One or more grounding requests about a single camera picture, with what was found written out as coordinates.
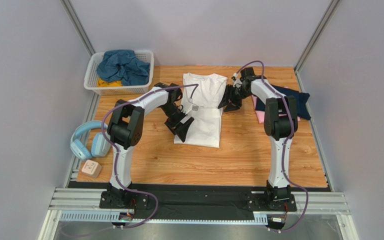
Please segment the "white t-shirt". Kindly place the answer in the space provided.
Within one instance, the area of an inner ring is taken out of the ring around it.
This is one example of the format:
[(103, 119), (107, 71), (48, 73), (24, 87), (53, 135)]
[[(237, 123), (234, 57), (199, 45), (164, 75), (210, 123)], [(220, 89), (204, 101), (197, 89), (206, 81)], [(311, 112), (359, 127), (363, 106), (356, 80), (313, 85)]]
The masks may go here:
[(199, 75), (184, 73), (183, 85), (197, 84), (197, 88), (186, 87), (183, 90), (181, 105), (189, 100), (199, 106), (199, 110), (188, 114), (193, 117), (186, 141), (175, 136), (175, 144), (186, 144), (210, 148), (219, 148), (221, 140), (221, 126), (223, 109), (218, 105), (224, 95), (228, 78), (216, 73)]

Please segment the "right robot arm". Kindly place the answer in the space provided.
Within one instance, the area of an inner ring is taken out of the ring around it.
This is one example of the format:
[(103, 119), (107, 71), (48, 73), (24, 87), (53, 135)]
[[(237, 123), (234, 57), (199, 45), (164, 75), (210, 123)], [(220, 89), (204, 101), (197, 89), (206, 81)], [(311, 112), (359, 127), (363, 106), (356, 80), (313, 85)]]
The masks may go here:
[(271, 145), (271, 165), (266, 190), (255, 204), (269, 210), (282, 209), (292, 199), (289, 178), (289, 157), (292, 138), (298, 129), (297, 101), (276, 90), (263, 75), (256, 75), (252, 67), (234, 73), (234, 84), (227, 85), (219, 108), (225, 113), (239, 110), (242, 101), (258, 97), (265, 105), (264, 131)]

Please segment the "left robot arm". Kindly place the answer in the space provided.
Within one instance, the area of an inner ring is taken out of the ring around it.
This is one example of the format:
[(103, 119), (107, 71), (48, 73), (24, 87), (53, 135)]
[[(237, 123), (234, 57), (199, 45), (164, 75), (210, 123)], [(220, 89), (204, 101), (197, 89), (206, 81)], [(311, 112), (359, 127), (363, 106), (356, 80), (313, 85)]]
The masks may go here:
[(107, 190), (102, 192), (101, 209), (126, 209), (134, 206), (134, 198), (148, 197), (149, 193), (129, 188), (132, 183), (132, 162), (136, 145), (142, 138), (145, 116), (160, 108), (167, 117), (165, 125), (170, 132), (185, 142), (194, 118), (176, 102), (183, 97), (183, 86), (157, 83), (149, 92), (125, 101), (118, 100), (104, 118), (109, 118), (104, 135), (113, 147), (112, 176)]

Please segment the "folded pink t-shirt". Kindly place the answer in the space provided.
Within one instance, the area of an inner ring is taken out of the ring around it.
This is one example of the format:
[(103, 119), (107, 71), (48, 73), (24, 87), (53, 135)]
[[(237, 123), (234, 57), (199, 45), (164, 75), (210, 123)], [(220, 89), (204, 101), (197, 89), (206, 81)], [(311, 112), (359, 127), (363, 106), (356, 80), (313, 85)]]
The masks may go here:
[[(256, 106), (257, 106), (258, 98), (256, 96), (254, 96), (254, 95), (252, 95), (251, 98), (252, 98), (252, 102), (253, 102), (253, 107), (255, 109)], [(264, 111), (260, 111), (260, 110), (256, 110), (256, 109), (254, 111), (255, 111), (258, 123), (259, 124), (263, 124), (264, 120), (265, 120), (265, 112)]]

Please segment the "folded navy t-shirt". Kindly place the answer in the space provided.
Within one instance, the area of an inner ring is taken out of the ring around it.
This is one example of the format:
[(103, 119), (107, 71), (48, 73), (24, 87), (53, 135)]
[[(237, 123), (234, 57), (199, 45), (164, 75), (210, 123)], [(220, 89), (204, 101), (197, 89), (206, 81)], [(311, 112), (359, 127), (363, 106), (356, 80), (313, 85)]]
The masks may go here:
[[(279, 91), (280, 93), (282, 93), (286, 96), (295, 97), (295, 99), (297, 100), (297, 116), (298, 116), (297, 120), (298, 121), (300, 121), (301, 119), (311, 120), (312, 117), (311, 117), (311, 115), (308, 112), (307, 107), (306, 107), (306, 103), (308, 102), (308, 100), (310, 98), (309, 93), (299, 92), (297, 90), (289, 89), (288, 87), (282, 87), (282, 86), (277, 86), (277, 85), (273, 85), (273, 87), (277, 91)], [(265, 111), (265, 108), (266, 108), (265, 104), (258, 98), (255, 109), (258, 111)]]

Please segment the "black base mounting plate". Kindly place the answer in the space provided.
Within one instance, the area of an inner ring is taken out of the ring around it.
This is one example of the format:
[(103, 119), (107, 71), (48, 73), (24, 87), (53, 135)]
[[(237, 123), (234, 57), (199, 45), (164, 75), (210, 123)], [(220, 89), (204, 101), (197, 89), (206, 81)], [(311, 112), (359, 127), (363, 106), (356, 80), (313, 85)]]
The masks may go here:
[(133, 183), (129, 189), (148, 193), (133, 199), (134, 206), (120, 209), (131, 211), (135, 219), (151, 217), (153, 220), (252, 220), (254, 212), (270, 214), (296, 213), (294, 195), (278, 210), (255, 204), (265, 192), (262, 186), (211, 186)]

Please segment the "crumpled blue t-shirt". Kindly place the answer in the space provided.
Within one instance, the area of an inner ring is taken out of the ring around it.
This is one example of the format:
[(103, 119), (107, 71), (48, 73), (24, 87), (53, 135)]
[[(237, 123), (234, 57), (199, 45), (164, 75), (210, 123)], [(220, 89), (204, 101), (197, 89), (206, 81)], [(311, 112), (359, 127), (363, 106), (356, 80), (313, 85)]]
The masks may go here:
[(123, 86), (142, 86), (149, 82), (150, 63), (140, 60), (133, 50), (110, 50), (103, 54), (96, 72), (107, 82), (121, 80)]

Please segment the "yellow t-shirt in basket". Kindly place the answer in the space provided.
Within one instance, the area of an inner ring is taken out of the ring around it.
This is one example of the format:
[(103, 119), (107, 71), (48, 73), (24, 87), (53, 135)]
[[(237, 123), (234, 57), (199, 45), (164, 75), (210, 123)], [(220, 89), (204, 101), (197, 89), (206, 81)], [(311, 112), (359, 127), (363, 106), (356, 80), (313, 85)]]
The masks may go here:
[(122, 87), (122, 81), (121, 80), (115, 80), (115, 81), (105, 81), (102, 78), (98, 78), (97, 80), (97, 87), (99, 88), (116, 88), (116, 87)]

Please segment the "beige power strip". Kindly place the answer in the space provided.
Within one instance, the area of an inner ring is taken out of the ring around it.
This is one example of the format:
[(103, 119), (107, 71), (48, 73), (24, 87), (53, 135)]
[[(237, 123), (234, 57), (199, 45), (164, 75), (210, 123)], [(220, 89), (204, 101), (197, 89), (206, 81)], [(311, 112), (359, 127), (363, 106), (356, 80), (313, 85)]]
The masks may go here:
[(91, 178), (97, 178), (101, 171), (102, 166), (98, 162), (91, 159), (86, 160), (81, 168), (81, 172)]

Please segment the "white plastic laundry basket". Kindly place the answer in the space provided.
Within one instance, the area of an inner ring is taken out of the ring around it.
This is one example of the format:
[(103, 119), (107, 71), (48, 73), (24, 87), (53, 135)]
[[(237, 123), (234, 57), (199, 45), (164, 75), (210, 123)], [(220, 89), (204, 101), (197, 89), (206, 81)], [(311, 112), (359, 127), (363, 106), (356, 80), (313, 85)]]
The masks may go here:
[(152, 83), (154, 62), (150, 50), (97, 52), (88, 63), (83, 86), (99, 95), (143, 94)]

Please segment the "right corner aluminium post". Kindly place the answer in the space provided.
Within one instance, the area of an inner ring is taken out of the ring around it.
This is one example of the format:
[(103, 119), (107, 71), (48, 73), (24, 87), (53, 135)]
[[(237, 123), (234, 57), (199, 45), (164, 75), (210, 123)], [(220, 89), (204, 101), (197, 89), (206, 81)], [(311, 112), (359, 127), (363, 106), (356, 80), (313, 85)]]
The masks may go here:
[(326, 8), (324, 14), (322, 15), (322, 18), (320, 19), (318, 25), (316, 26), (310, 40), (308, 41), (306, 47), (304, 48), (302, 54), (300, 55), (300, 58), (297, 62), (297, 64), (294, 66), (294, 72), (297, 74), (301, 71), (303, 66), (305, 65), (307, 59), (309, 58), (314, 46), (316, 45), (317, 41), (321, 37), (322, 33), (324, 32), (327, 24), (335, 14), (339, 4), (341, 3), (341, 0), (331, 0), (329, 2), (328, 7)]

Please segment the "corner aluminium post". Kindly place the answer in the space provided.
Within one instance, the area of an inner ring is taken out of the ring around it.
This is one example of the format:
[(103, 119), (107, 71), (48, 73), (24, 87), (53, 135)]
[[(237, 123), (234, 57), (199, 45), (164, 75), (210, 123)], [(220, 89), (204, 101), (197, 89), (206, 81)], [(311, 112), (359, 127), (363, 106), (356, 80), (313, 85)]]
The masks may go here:
[(81, 20), (75, 10), (75, 7), (71, 0), (60, 0), (60, 3), (62, 4), (63, 8), (65, 9), (65, 12), (67, 13), (71, 23), (73, 24), (81, 42), (83, 43), (88, 55), (91, 57), (93, 54), (96, 53), (88, 35), (83, 27)]
[(302, 54), (300, 55), (300, 58), (297, 62), (297, 64), (294, 66), (294, 72), (297, 74), (301, 71), (303, 66), (305, 65), (307, 59), (309, 58), (314, 46), (316, 45), (317, 41), (321, 37), (322, 33), (324, 32), (327, 24), (335, 14), (339, 4), (341, 3), (341, 0), (331, 0), (329, 2), (328, 7), (326, 8), (324, 14), (322, 15), (322, 18), (320, 19), (318, 25), (316, 26), (310, 40), (308, 41), (306, 47), (304, 48)]

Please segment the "left corner aluminium post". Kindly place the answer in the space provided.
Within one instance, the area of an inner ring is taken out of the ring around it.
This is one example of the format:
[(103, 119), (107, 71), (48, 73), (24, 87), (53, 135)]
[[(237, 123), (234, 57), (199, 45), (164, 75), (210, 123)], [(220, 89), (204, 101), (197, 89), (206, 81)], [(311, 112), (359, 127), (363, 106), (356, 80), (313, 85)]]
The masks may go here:
[(62, 4), (63, 8), (65, 9), (65, 12), (67, 13), (71, 23), (73, 24), (81, 42), (83, 43), (88, 55), (91, 57), (93, 54), (96, 53), (88, 35), (83, 27), (81, 20), (75, 10), (75, 7), (71, 0), (60, 0), (60, 3)]

